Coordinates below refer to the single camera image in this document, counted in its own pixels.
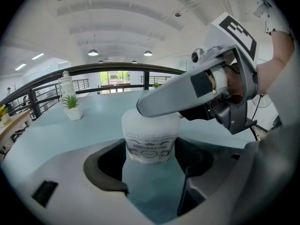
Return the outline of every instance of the teal table surface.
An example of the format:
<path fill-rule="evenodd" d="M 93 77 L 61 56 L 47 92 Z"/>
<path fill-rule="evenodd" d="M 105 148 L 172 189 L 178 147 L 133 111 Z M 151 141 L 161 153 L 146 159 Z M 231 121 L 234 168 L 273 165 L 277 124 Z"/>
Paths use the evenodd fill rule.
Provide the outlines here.
<path fill-rule="evenodd" d="M 13 145 L 2 164 L 8 181 L 17 187 L 26 176 L 57 154 L 123 138 L 121 117 L 135 108 L 137 100 L 146 92 L 82 97 L 83 116 L 77 121 L 70 121 L 63 106 L 57 104 L 33 122 Z M 181 119 L 179 136 L 235 148 L 244 148 L 255 140 L 249 129 L 231 135 L 215 120 Z M 128 158 L 123 167 L 123 181 L 130 192 L 128 199 L 154 223 L 176 217 L 184 173 L 174 150 L 168 162 L 156 165 L 140 164 Z"/>

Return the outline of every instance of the flower pot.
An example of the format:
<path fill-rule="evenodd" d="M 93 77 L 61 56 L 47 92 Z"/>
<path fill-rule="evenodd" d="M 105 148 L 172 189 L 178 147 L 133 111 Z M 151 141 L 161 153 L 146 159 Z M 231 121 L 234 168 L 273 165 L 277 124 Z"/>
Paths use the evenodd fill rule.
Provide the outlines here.
<path fill-rule="evenodd" d="M 2 121 L 3 124 L 7 124 L 7 123 L 10 121 L 9 114 L 8 114 L 8 113 L 4 114 L 4 115 L 1 117 L 1 121 Z"/>
<path fill-rule="evenodd" d="M 143 117 L 137 109 L 122 117 L 122 130 L 129 156 L 145 164 L 168 160 L 180 127 L 180 118 L 168 114 L 157 118 Z"/>
<path fill-rule="evenodd" d="M 82 111 L 82 108 L 80 105 L 78 105 L 75 108 L 66 109 L 65 111 L 66 111 L 67 116 L 72 121 L 79 120 L 83 115 L 83 111 Z"/>

